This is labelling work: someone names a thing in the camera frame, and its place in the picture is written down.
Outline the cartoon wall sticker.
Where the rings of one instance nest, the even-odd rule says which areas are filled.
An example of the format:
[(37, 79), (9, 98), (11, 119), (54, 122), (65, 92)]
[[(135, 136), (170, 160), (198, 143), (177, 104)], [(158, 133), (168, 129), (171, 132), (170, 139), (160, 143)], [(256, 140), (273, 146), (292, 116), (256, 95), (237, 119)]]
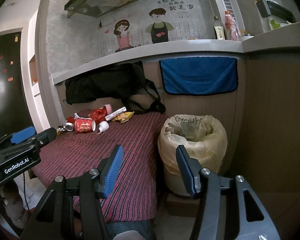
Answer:
[(149, 44), (202, 38), (199, 0), (140, 0), (101, 18), (98, 57)]

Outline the sauce bottle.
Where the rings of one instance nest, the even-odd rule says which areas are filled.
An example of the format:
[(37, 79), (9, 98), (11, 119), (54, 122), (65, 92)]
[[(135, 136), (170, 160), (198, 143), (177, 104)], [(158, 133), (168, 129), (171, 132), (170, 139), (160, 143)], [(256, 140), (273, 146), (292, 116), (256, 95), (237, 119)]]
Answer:
[(217, 17), (214, 16), (214, 31), (215, 31), (215, 37), (217, 40), (226, 40), (224, 27), (222, 24), (222, 21)]

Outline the white red wrapper box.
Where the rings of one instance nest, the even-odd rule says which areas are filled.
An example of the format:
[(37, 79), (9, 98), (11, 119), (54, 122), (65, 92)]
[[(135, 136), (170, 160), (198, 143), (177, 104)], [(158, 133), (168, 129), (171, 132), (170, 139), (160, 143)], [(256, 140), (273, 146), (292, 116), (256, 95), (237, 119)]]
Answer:
[(113, 113), (111, 114), (108, 114), (106, 116), (106, 121), (111, 121), (113, 120), (115, 117), (117, 117), (118, 115), (122, 114), (122, 113), (125, 113), (127, 111), (126, 107), (122, 107), (122, 108), (119, 108), (118, 110), (114, 111)]

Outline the red packaged bottle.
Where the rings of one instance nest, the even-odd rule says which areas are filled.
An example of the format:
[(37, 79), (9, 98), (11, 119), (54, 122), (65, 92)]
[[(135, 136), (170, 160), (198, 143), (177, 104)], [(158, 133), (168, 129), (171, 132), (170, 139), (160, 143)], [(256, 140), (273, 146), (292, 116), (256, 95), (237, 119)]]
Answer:
[(231, 41), (240, 41), (241, 34), (235, 19), (233, 18), (230, 11), (226, 10), (224, 13), (224, 27), (227, 39)]

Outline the yellow snack bag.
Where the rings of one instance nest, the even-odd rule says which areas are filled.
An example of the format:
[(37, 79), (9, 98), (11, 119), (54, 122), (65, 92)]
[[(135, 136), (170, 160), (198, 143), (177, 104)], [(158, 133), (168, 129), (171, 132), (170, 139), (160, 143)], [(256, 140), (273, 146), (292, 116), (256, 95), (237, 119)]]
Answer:
[(124, 112), (117, 115), (112, 121), (119, 122), (121, 124), (128, 122), (129, 119), (134, 115), (134, 112)]

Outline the red paper cup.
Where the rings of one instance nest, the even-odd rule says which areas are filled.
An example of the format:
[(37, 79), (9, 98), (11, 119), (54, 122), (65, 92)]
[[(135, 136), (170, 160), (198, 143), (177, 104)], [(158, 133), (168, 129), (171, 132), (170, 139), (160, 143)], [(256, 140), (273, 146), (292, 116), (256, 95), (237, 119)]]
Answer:
[(96, 122), (90, 118), (77, 118), (75, 120), (75, 131), (77, 133), (94, 132), (96, 129)]

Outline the pink sponge with purple pad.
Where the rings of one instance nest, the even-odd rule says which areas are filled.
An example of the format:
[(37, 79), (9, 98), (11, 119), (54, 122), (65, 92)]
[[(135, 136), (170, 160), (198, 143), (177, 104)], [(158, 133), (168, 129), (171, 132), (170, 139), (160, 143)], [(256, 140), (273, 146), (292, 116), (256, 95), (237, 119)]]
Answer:
[(107, 111), (108, 115), (113, 112), (111, 104), (104, 105), (104, 109)]

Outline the blue hanging towel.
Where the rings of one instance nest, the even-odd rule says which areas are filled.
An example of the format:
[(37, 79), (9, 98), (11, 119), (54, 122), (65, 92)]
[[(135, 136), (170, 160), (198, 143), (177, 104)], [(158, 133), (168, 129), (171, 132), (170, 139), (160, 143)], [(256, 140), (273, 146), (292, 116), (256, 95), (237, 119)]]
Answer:
[(208, 96), (238, 87), (234, 57), (179, 57), (159, 62), (163, 89), (170, 95)]

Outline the black door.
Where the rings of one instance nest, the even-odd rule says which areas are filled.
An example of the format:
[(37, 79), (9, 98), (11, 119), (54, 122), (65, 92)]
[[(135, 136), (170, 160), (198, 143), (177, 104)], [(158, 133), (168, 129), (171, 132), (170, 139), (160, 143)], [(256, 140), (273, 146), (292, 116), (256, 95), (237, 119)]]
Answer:
[(0, 137), (33, 126), (23, 89), (20, 38), (20, 31), (0, 35)]

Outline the red plastic bag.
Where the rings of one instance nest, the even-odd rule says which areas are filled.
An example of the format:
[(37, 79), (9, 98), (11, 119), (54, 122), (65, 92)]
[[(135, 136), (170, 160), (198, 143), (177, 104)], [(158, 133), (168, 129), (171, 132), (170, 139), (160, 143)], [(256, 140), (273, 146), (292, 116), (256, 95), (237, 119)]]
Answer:
[(106, 120), (106, 116), (108, 115), (107, 110), (105, 108), (98, 108), (93, 110), (89, 114), (89, 118), (95, 121), (96, 124), (99, 124)]

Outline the trash bin with yellow bag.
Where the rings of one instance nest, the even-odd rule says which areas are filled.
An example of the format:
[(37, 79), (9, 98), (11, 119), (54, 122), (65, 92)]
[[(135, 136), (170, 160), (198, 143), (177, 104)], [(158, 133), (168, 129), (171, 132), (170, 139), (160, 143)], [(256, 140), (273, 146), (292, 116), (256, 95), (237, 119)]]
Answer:
[(220, 171), (228, 140), (222, 123), (211, 115), (176, 114), (161, 128), (158, 149), (164, 164), (166, 183), (174, 194), (188, 197), (176, 160), (176, 149), (185, 146), (189, 156), (202, 167)]

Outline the grey counter ledge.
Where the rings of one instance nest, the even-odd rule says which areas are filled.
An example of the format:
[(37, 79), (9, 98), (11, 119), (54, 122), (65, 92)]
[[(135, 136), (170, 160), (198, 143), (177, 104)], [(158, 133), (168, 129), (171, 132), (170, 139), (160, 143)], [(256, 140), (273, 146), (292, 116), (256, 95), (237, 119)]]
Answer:
[(300, 22), (268, 31), (242, 42), (229, 40), (183, 40), (141, 46), (95, 59), (72, 70), (52, 74), (52, 79), (53, 84), (56, 85), (73, 76), (109, 64), (161, 55), (209, 52), (245, 54), (256, 51), (295, 48), (300, 48)]

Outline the white paper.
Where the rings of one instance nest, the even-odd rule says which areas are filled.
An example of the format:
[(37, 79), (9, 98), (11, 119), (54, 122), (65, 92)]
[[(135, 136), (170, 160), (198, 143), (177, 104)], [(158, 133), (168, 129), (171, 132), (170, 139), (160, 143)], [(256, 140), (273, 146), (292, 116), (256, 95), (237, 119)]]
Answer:
[(109, 128), (108, 122), (107, 121), (102, 121), (98, 124), (97, 133), (101, 134), (101, 133), (105, 132), (108, 128)]

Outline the black hanging bag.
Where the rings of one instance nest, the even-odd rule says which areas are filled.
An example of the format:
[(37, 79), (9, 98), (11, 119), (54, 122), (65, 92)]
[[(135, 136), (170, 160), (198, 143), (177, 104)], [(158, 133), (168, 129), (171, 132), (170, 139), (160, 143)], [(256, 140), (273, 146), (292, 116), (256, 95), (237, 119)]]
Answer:
[[(131, 99), (142, 89), (152, 98), (148, 108)], [(166, 112), (154, 82), (145, 77), (142, 61), (111, 64), (71, 77), (65, 81), (65, 96), (70, 105), (114, 98), (135, 114)]]

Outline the black wall rack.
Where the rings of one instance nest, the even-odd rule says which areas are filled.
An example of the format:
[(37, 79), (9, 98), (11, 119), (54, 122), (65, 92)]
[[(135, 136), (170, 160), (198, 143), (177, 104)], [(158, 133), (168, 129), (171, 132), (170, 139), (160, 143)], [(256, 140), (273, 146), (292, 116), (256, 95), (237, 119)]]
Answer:
[(273, 1), (258, 0), (256, 2), (256, 5), (260, 12), (260, 15), (263, 18), (276, 16), (290, 23), (296, 22), (295, 17), (291, 11)]

